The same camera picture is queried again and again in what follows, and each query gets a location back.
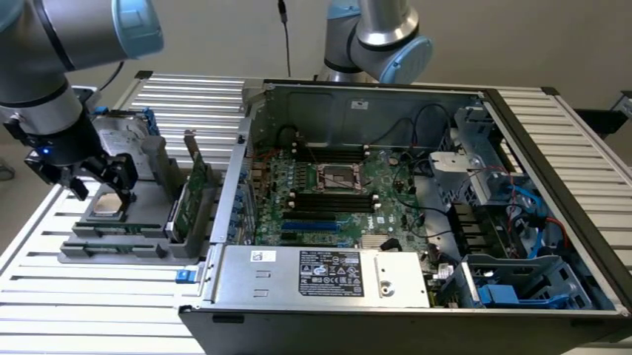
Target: white sticker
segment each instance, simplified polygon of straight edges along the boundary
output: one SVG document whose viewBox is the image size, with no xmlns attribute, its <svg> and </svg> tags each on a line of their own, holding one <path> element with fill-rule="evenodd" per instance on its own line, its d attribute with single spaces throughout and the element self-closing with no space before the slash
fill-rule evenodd
<svg viewBox="0 0 632 355">
<path fill-rule="evenodd" d="M 277 261 L 275 250 L 252 250 L 250 252 L 251 263 L 273 263 Z"/>
<path fill-rule="evenodd" d="M 367 101 L 351 101 L 351 109 L 369 109 Z"/>
</svg>

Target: robotic arm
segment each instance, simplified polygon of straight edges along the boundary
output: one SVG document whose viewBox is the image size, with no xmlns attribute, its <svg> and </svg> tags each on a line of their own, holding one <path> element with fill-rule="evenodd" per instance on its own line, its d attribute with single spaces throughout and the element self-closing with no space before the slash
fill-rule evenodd
<svg viewBox="0 0 632 355">
<path fill-rule="evenodd" d="M 108 155 L 65 72 L 138 58 L 163 48 L 151 0 L 0 0 L 0 115 L 33 148 L 25 163 L 80 200 L 79 179 L 106 183 L 123 205 L 138 173 L 128 154 Z M 432 54 L 407 0 L 334 0 L 327 14 L 325 81 L 409 84 Z"/>
<path fill-rule="evenodd" d="M 11 135 L 33 148 L 25 159 L 79 199 L 77 176 L 110 185 L 123 204 L 138 173 L 130 155 L 110 156 L 65 72 L 162 50 L 150 0 L 0 0 L 0 113 Z"/>
<path fill-rule="evenodd" d="M 318 80 L 410 84 L 433 53 L 418 34 L 418 14 L 407 0 L 333 0 L 327 14 L 325 68 Z"/>
</svg>

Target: blue pcie slot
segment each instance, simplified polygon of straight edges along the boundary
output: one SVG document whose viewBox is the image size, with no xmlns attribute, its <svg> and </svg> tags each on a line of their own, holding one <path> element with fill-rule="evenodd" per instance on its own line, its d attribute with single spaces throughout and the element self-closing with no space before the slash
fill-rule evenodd
<svg viewBox="0 0 632 355">
<path fill-rule="evenodd" d="M 338 224 L 335 222 L 285 222 L 281 229 L 283 231 L 333 231 L 338 233 Z"/>
</svg>

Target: black metal frame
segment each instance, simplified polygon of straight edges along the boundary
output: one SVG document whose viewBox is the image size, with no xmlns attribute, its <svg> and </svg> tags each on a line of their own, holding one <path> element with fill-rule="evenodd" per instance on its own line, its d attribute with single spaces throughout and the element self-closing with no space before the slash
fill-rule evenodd
<svg viewBox="0 0 632 355">
<path fill-rule="evenodd" d="M 266 80 L 266 84 L 440 90 L 482 93 L 525 163 L 533 168 L 552 202 L 591 254 L 623 305 L 632 310 L 632 276 L 615 255 L 565 184 L 496 89 Z M 179 309 L 200 346 L 215 354 L 560 354 L 581 343 L 619 341 L 632 331 L 631 317 L 615 314 L 526 314 L 397 311 L 266 311 Z"/>
<path fill-rule="evenodd" d="M 472 87 L 440 87 L 430 85 L 398 85 L 398 84 L 362 84 L 362 83 L 334 83 L 294 80 L 265 80 L 266 84 L 278 85 L 319 85 L 323 87 L 371 87 L 385 89 L 406 89 L 406 90 L 441 90 L 472 92 L 473 94 L 482 92 L 485 100 L 490 103 L 497 113 L 498 119 L 505 125 L 509 135 L 516 145 L 524 153 L 526 163 L 532 166 L 536 176 L 544 187 L 549 191 L 550 199 L 560 208 L 560 212 L 568 221 L 572 230 L 581 241 L 587 251 L 592 255 L 597 268 L 600 269 L 608 283 L 621 300 L 623 306 L 632 313 L 632 275 L 623 265 L 612 247 L 604 239 L 599 229 L 592 223 L 584 209 L 581 208 L 574 196 L 565 187 L 562 179 L 553 170 L 553 166 L 548 162 L 541 153 L 536 142 L 532 140 L 522 124 L 517 120 L 509 105 L 498 91 L 493 88 L 472 88 Z"/>
</svg>

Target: blue latch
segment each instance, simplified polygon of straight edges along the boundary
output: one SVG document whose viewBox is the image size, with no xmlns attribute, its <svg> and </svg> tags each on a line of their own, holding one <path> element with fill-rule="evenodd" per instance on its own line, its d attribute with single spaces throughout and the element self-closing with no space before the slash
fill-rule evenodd
<svg viewBox="0 0 632 355">
<path fill-rule="evenodd" d="M 496 308 L 560 309 L 565 307 L 569 300 L 568 294 L 560 294 L 545 300 L 518 300 L 516 290 L 510 285 L 484 285 L 478 287 L 478 295 L 481 303 L 486 307 Z"/>
<path fill-rule="evenodd" d="M 151 108 L 146 107 L 142 110 L 142 113 L 146 115 L 147 118 L 147 129 L 150 130 L 150 135 L 160 135 L 160 130 L 158 129 L 158 123 L 156 123 L 156 115 L 154 114 L 154 111 Z"/>
<path fill-rule="evenodd" d="M 97 108 L 95 108 L 95 115 L 104 115 L 106 113 L 108 113 L 110 109 L 107 106 L 99 106 Z"/>
<path fill-rule="evenodd" d="M 176 283 L 195 283 L 195 271 L 179 270 L 176 274 Z"/>
</svg>

